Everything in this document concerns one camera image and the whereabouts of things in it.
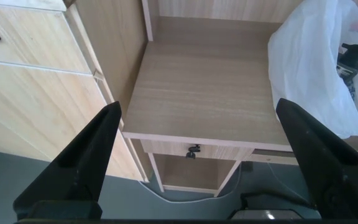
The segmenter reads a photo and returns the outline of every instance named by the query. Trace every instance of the gray floor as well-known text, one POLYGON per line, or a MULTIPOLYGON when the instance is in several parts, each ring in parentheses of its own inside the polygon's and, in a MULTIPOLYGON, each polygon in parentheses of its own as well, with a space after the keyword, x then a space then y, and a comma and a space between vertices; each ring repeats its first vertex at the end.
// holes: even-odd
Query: gray floor
MULTIPOLYGON (((48 165, 18 156, 0 153, 0 223, 12 223, 16 216, 12 209, 14 199, 48 165)), ((149 192, 140 183, 117 177, 106 177, 99 204, 103 218, 110 219, 226 219, 240 207, 240 194, 260 190, 274 190, 291 197, 309 200, 302 174, 297 166, 246 162, 223 190, 223 195, 202 202, 185 203, 189 200, 210 198, 209 194, 167 191, 160 193, 155 179, 147 184, 164 198, 180 203, 169 203, 149 192), (241 181, 237 184, 238 175, 241 181)), ((319 218, 318 212, 303 208, 270 196, 249 198, 250 208, 293 209, 304 218, 319 218)))

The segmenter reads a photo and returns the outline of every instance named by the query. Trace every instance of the wooden cabinet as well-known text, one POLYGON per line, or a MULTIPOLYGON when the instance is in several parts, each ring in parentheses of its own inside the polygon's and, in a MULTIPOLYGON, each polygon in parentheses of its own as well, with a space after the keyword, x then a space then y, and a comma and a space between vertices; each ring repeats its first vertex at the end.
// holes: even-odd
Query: wooden cabinet
MULTIPOLYGON (((0 0, 0 38, 0 152, 51 161, 108 103, 126 115, 147 41, 140 1, 0 0)), ((149 181, 124 122, 106 174, 149 181)))
MULTIPOLYGON (((141 140, 161 190, 217 195, 240 161, 296 164, 273 108, 267 44, 302 1, 142 2, 149 43, 123 133, 141 140), (201 152, 185 159, 194 144, 201 152)), ((346 141, 358 150, 358 137, 346 141)))

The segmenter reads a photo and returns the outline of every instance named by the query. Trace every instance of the wooden wall panel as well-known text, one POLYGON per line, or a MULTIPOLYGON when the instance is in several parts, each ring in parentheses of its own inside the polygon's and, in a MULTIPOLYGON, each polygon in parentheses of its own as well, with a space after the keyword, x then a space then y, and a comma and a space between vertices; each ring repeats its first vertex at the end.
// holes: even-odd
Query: wooden wall panel
POLYGON ((160 16, 284 22, 302 0, 159 0, 160 16))

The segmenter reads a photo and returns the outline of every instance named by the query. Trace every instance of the black device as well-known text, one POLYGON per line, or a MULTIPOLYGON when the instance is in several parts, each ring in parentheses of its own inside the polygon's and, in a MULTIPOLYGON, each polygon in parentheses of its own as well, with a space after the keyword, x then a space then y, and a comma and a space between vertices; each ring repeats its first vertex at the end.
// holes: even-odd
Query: black device
MULTIPOLYGON (((280 99, 276 112, 322 218, 358 218, 358 152, 291 101, 280 99)), ((20 194, 19 223, 140 222, 100 220, 97 201, 120 117, 118 102, 103 108, 20 194)))

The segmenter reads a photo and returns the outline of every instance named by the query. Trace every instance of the drawer front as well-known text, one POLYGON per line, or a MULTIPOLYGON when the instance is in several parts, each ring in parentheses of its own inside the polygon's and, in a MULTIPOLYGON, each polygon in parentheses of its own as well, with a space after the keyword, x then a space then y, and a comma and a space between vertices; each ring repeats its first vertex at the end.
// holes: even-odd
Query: drawer front
MULTIPOLYGON (((145 152, 183 157, 185 157, 186 153, 189 152, 189 147, 195 146, 195 144, 182 142, 163 142, 152 140, 141 141, 145 152)), ((246 161, 253 151, 254 149, 244 147, 200 145, 200 152, 196 152, 195 154, 196 158, 200 157, 246 161)))
POLYGON ((91 74, 62 12, 0 6, 0 62, 91 74))
MULTIPOLYGON (((50 160, 105 105, 93 77, 0 64, 0 123, 50 160)), ((106 174, 143 180, 121 132, 111 137, 116 140, 106 174)), ((35 157, 30 148, 7 148, 7 141, 0 139, 0 151, 35 157)))
POLYGON ((66 11, 73 0, 0 0, 0 5, 66 11))
POLYGON ((12 130, 0 123, 0 152, 13 154, 17 156, 29 157, 31 159, 40 159, 51 161, 51 158, 43 152, 34 148, 26 140, 22 139, 12 130))

